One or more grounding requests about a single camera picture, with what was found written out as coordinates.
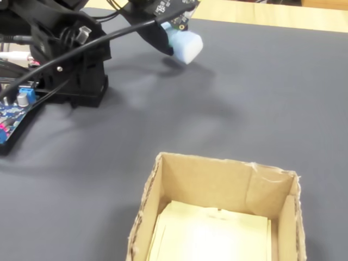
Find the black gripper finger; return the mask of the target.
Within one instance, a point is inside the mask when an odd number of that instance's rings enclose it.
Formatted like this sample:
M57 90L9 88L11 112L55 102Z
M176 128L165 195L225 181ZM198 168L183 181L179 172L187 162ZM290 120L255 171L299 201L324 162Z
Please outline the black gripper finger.
M167 32L161 25L153 24L140 28L136 32L156 50L169 56L173 55L173 48L169 45Z

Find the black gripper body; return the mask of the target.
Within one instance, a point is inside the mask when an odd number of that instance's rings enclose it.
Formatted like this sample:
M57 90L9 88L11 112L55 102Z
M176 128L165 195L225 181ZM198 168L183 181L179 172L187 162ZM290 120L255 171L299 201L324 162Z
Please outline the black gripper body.
M127 3L127 21L131 26L144 23L148 20L154 20L154 14L159 1L128 1Z

